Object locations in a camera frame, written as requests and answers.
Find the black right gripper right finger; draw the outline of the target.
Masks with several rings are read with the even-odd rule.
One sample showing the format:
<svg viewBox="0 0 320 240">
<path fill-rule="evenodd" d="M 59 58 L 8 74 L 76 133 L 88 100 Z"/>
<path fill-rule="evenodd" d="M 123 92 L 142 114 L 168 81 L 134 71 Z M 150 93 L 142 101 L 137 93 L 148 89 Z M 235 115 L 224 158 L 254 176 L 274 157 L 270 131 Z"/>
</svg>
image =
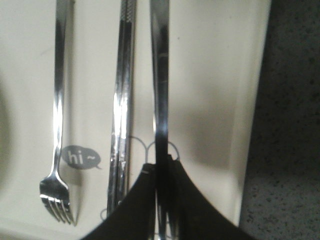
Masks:
<svg viewBox="0 0 320 240">
<path fill-rule="evenodd" d="M 202 195 L 181 162 L 167 156 L 168 216 L 175 240 L 253 240 Z"/>
</svg>

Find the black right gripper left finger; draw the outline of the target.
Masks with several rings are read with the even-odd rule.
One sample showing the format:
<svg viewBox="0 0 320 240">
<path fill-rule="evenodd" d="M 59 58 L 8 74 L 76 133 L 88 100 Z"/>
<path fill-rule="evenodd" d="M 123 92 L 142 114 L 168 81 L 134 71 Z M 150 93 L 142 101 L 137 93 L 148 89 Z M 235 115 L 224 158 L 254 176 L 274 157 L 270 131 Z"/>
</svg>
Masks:
<svg viewBox="0 0 320 240">
<path fill-rule="evenodd" d="M 84 240 L 153 240 L 156 208 L 155 165 L 145 163 L 119 206 Z"/>
</svg>

